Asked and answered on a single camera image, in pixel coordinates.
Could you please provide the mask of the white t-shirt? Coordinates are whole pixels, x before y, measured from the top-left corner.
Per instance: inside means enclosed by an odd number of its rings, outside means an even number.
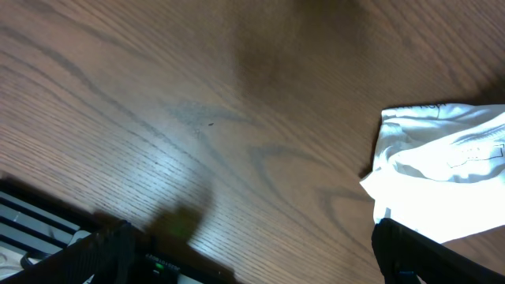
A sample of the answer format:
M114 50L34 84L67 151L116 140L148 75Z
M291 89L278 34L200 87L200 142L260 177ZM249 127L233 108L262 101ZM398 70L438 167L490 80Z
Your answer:
M438 243L504 224L504 106L385 109L360 182L373 220L389 218Z

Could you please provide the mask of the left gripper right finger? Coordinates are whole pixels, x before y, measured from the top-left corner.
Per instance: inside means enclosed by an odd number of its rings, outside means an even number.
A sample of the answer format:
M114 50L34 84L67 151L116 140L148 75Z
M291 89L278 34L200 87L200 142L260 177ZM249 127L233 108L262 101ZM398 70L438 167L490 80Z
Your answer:
M387 284L496 283L504 276L394 221L381 219L372 248Z

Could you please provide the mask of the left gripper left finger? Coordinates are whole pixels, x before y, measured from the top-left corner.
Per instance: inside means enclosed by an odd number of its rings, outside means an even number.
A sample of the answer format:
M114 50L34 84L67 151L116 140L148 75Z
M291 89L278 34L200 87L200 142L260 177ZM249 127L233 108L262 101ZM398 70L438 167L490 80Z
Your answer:
M53 256L2 280L4 284L124 284L135 258L133 226L126 221L102 228Z

